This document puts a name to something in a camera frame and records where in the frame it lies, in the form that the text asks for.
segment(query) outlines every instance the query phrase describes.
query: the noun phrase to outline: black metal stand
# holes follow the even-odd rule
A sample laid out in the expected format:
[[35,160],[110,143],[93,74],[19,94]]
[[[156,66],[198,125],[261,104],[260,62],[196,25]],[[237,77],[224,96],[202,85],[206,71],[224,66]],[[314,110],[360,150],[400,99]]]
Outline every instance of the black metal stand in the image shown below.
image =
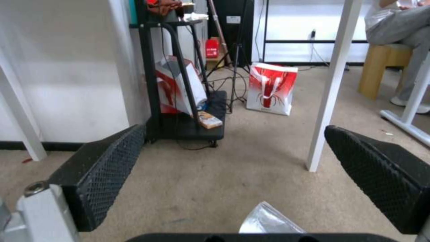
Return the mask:
[[[230,97],[230,113],[233,113],[233,102],[234,102],[234,89],[236,87],[236,75],[237,75],[237,67],[238,67],[238,62],[239,62],[239,54],[240,52],[243,55],[243,58],[245,60],[245,65],[248,67],[248,70],[246,70],[245,68],[242,67],[242,69],[244,69],[246,72],[250,72],[250,67],[249,67],[249,61],[246,59],[246,54],[245,51],[243,50],[243,46],[242,46],[242,42],[243,42],[243,34],[244,34],[244,29],[245,29],[245,21],[243,21],[245,19],[245,16],[247,14],[248,11],[248,0],[245,0],[243,2],[243,9],[242,9],[242,16],[240,17],[241,22],[240,22],[240,26],[239,26],[239,32],[237,35],[237,39],[236,39],[236,45],[234,46],[234,63],[233,63],[233,79],[232,79],[232,88],[231,88],[231,97]],[[224,56],[218,61],[218,63],[215,65],[215,67],[208,73],[207,77],[209,77],[215,70],[218,69],[218,65],[221,64],[221,62],[223,62],[227,55],[229,53],[232,52],[233,47],[230,48],[230,50],[224,54]]]
[[[267,62],[266,61],[266,44],[273,43],[331,43],[334,44],[335,40],[267,40],[267,20],[269,19],[269,0],[266,1],[266,16],[264,20],[264,41],[263,41],[263,58],[262,62],[273,65],[314,65],[314,66],[322,66],[326,65],[327,62]],[[368,43],[366,40],[353,40],[352,43]],[[347,62],[347,66],[363,66],[363,62]]]
[[[191,22],[156,22],[148,21],[147,5],[145,0],[136,1],[136,9],[138,16],[138,25],[131,25],[131,28],[139,29],[141,41],[142,56],[144,61],[145,76],[147,82],[148,96],[151,108],[151,118],[147,123],[147,139],[154,142],[157,139],[172,139],[172,140],[207,140],[211,144],[216,145],[216,141],[224,137],[224,125],[207,130],[200,126],[198,111],[194,100],[193,91],[187,75],[184,58],[182,56],[181,46],[179,44],[177,27],[189,26],[194,40],[194,48],[199,60],[200,69],[203,76],[203,83],[206,88],[208,97],[206,112],[219,118],[225,124],[225,100],[226,92],[217,91],[210,92],[209,84],[204,69],[202,55],[198,49],[198,40],[194,25],[201,21]],[[151,29],[164,28],[172,39],[173,55],[178,60],[178,66],[181,71],[181,76],[184,82],[185,91],[188,97],[188,102],[192,110],[193,117],[185,113],[180,114],[164,114],[161,112],[160,96],[158,93],[158,84],[156,77]]]

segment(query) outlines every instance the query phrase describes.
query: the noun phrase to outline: wooden stool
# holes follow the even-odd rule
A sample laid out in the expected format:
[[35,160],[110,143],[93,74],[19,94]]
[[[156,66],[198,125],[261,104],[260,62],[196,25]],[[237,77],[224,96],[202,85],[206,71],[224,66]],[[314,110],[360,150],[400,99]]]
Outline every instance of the wooden stool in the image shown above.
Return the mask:
[[402,44],[370,45],[363,67],[358,92],[375,100],[385,68],[396,66],[406,68],[412,56],[412,49]]

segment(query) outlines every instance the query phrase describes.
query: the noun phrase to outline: white shirt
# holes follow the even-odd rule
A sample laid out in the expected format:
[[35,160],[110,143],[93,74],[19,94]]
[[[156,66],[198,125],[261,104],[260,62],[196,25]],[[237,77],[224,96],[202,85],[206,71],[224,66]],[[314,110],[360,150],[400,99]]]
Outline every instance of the white shirt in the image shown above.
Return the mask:
[[395,12],[401,11],[399,6],[417,7],[418,0],[398,0],[385,8],[381,8],[379,6],[379,0],[373,0],[372,6],[364,18],[366,22],[366,30],[369,30],[371,27],[377,25],[384,18],[394,14]]

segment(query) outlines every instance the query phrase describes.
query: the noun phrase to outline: black tripod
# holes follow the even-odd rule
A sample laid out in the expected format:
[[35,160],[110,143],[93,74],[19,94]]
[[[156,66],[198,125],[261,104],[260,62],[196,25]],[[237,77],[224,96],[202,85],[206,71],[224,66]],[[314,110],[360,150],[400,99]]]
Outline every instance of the black tripod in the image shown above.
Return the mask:
[[234,99],[234,94],[236,92],[235,88],[236,88],[236,75],[237,75],[237,66],[238,66],[238,61],[239,61],[239,54],[240,52],[243,55],[243,59],[245,61],[245,65],[248,67],[248,70],[246,70],[244,67],[242,67],[242,69],[244,69],[246,72],[250,72],[250,67],[249,67],[249,62],[246,58],[246,54],[245,51],[243,50],[243,35],[244,35],[244,29],[245,29],[245,24],[246,22],[244,21],[246,14],[248,13],[248,8],[249,8],[249,4],[248,4],[248,0],[244,0],[243,2],[243,8],[242,8],[242,15],[240,17],[240,25],[239,25],[239,31],[237,34],[237,38],[236,38],[236,45],[231,46],[230,49],[228,50],[227,53],[224,54],[224,56],[218,61],[218,63],[215,65],[215,67],[208,73],[207,77],[209,77],[214,71],[218,70],[218,65],[221,64],[221,62],[223,62],[225,60],[225,58],[227,57],[227,55],[229,53],[232,52],[232,50],[234,49],[235,52],[235,58],[234,58],[234,63],[233,63],[233,79],[232,79],[232,88],[231,88],[231,99],[230,99],[230,113],[233,113],[233,102],[235,101]]

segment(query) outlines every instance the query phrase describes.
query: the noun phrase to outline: power outlet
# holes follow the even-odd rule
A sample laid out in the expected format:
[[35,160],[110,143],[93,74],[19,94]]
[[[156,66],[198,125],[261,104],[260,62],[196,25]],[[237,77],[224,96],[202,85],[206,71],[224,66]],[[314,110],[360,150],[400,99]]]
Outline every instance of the power outlet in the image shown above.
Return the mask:
[[316,29],[313,29],[312,32],[310,33],[310,39],[315,40],[315,36],[316,36]]

